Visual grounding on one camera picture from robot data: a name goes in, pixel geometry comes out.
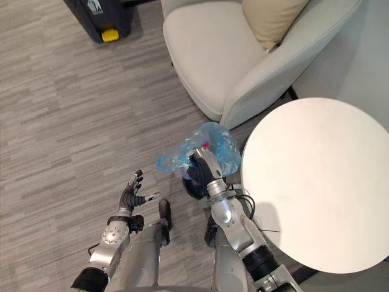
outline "floor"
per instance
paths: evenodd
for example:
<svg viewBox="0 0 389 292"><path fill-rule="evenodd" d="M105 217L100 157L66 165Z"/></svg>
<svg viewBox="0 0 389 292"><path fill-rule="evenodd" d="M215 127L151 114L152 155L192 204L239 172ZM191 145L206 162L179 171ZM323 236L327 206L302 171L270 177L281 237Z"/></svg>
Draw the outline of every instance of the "floor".
<svg viewBox="0 0 389 292"><path fill-rule="evenodd" d="M0 0L0 291L67 291L137 169L141 194L159 191L173 210L160 284L210 287L204 213L155 167L208 121L171 67L162 22L159 1L142 4L127 39L97 45L61 1ZM233 135L242 143L283 102ZM150 222L157 204L136 213Z"/></svg>

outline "silver forearm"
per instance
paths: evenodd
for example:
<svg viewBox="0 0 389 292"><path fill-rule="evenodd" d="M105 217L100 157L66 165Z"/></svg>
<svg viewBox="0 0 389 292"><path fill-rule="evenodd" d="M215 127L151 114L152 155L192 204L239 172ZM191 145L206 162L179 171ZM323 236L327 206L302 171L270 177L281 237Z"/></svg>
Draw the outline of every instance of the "silver forearm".
<svg viewBox="0 0 389 292"><path fill-rule="evenodd" d="M111 278L122 252L129 245L129 228L125 221L111 221L104 229L100 244L93 252L87 267L103 270Z"/></svg>

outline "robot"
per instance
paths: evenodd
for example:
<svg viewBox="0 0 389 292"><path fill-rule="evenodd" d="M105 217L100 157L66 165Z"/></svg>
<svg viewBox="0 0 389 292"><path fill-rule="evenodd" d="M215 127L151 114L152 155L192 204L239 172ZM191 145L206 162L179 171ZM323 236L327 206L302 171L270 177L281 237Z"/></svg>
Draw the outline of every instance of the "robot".
<svg viewBox="0 0 389 292"><path fill-rule="evenodd" d="M194 167L189 167L187 174L192 180L184 179L184 186L191 196L203 200L204 206L210 208L212 222L217 226L213 236L216 251L212 288L220 292L246 292L247 271L257 291L302 292L285 266L275 260L260 230L236 198L236 191L227 187L213 153L206 147L198 147L192 150L190 159ZM122 252L129 245L132 232L140 234L128 257L122 259L121 292L212 291L196 287L157 286L160 247L170 242L171 210L167 200L160 200L160 219L143 228L143 217L132 216L133 210L157 196L137 196L142 180L140 170L129 180L117 212L108 219L100 243L74 280L72 291L104 292Z"/></svg>

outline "round white table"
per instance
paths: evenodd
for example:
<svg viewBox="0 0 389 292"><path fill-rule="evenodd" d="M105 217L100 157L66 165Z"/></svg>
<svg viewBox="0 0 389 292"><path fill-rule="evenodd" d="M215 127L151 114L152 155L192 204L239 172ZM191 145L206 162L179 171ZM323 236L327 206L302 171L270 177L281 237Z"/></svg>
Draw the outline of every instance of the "round white table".
<svg viewBox="0 0 389 292"><path fill-rule="evenodd" d="M363 111L323 98L273 110L241 178L256 224L296 261L353 273L389 255L389 134Z"/></svg>

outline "blue plastic bag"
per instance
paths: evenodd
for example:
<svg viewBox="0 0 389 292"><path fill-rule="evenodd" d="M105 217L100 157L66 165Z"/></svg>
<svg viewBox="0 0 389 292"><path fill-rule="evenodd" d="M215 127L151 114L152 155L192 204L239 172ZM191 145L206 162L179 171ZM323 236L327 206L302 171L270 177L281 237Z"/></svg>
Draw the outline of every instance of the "blue plastic bag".
<svg viewBox="0 0 389 292"><path fill-rule="evenodd" d="M202 124L183 143L166 149L159 156L157 169L163 172L187 169L191 166L188 152L200 146L208 147L215 155L223 176L229 176L238 170L241 154L236 140L226 128L215 122Z"/></svg>

